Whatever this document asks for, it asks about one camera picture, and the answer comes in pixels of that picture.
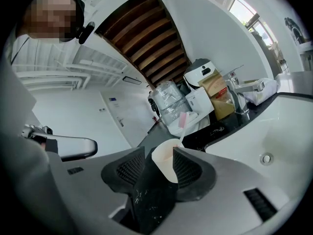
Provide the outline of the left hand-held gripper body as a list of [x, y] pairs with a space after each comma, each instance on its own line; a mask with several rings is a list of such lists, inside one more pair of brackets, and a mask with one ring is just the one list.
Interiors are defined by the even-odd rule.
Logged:
[[32, 139], [35, 142], [39, 143], [40, 145], [44, 145], [46, 143], [46, 137], [37, 136], [34, 133], [52, 135], [53, 131], [48, 126], [37, 127], [32, 124], [31, 125], [26, 124], [23, 128], [21, 136], [24, 138]]

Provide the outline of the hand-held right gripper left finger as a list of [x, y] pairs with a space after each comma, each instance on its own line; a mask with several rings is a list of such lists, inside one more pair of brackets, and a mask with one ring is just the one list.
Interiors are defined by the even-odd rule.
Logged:
[[48, 154], [50, 169], [73, 218], [76, 235], [136, 235], [138, 232], [120, 224], [131, 210], [131, 177], [118, 174], [130, 169], [139, 178], [145, 151], [132, 148], [114, 154], [63, 162], [59, 155]]

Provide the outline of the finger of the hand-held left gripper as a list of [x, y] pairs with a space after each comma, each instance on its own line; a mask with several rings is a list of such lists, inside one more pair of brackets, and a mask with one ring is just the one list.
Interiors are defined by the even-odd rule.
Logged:
[[58, 154], [62, 161], [74, 161], [95, 155], [98, 144], [88, 138], [48, 135], [47, 150]]

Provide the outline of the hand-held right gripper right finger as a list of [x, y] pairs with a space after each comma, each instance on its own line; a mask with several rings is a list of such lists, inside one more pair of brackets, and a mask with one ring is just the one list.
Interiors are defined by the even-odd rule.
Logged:
[[241, 162], [159, 146], [156, 165], [178, 187], [158, 235], [272, 235], [290, 216], [289, 197]]

